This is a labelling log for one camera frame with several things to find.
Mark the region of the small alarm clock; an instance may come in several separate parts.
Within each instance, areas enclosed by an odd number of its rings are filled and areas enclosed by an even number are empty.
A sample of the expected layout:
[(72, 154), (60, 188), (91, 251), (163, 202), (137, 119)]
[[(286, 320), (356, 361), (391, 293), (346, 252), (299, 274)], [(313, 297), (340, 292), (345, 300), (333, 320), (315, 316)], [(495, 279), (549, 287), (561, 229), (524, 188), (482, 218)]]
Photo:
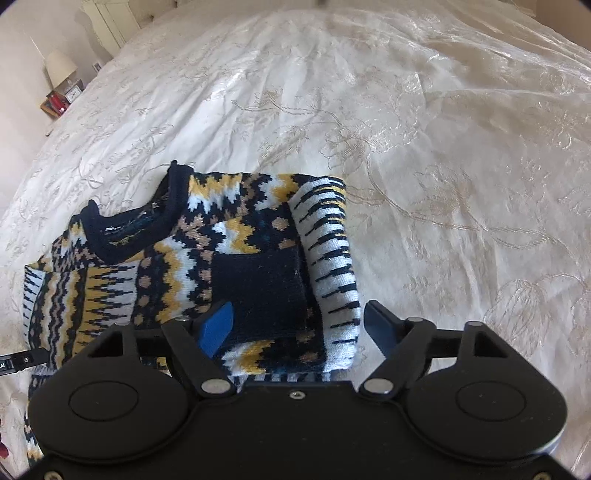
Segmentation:
[(73, 103), (81, 94), (82, 91), (80, 88), (78, 86), (73, 86), (65, 93), (65, 97), (69, 103)]

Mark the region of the cream tufted headboard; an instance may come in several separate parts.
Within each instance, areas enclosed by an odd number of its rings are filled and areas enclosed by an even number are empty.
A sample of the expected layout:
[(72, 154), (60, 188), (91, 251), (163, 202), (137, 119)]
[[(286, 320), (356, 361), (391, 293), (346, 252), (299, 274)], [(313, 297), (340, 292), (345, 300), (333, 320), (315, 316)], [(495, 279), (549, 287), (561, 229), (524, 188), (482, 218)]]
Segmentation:
[(142, 29), (180, 4), (173, 0), (80, 1), (75, 20), (86, 30), (95, 53), (113, 58)]

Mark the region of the cream table lamp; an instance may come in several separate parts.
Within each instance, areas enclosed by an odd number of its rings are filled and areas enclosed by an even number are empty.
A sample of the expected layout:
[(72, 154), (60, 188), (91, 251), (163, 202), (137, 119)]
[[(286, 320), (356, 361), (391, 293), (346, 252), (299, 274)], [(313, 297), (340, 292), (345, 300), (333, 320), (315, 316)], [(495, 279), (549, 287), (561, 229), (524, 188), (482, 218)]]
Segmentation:
[(49, 53), (44, 66), (50, 83), (54, 89), (66, 89), (72, 84), (77, 73), (75, 63), (60, 50)]

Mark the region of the white embroidered bedspread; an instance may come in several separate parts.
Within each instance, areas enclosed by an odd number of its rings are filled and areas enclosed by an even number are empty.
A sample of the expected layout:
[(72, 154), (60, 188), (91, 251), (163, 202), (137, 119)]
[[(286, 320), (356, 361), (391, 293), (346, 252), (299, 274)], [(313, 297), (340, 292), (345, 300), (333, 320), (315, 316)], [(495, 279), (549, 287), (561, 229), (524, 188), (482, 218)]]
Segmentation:
[(23, 270), (89, 200), (145, 203), (172, 161), (334, 175), (363, 300), (480, 320), (563, 393), (590, 473), (590, 54), (499, 1), (185, 4), (60, 119), (1, 220), (1, 349)]

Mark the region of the navy yellow patterned knit sweater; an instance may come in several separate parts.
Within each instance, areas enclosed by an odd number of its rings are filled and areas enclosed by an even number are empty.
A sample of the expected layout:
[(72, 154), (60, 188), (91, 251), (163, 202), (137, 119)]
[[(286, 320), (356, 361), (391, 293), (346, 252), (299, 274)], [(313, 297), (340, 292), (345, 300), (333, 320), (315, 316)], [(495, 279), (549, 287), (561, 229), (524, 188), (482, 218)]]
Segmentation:
[(160, 330), (221, 301), (233, 328), (214, 360), (229, 380), (332, 380), (362, 319), (345, 223), (345, 183), (301, 173), (172, 163), (138, 208), (89, 202), (24, 269), (27, 343), (49, 352), (29, 392), (112, 327)]

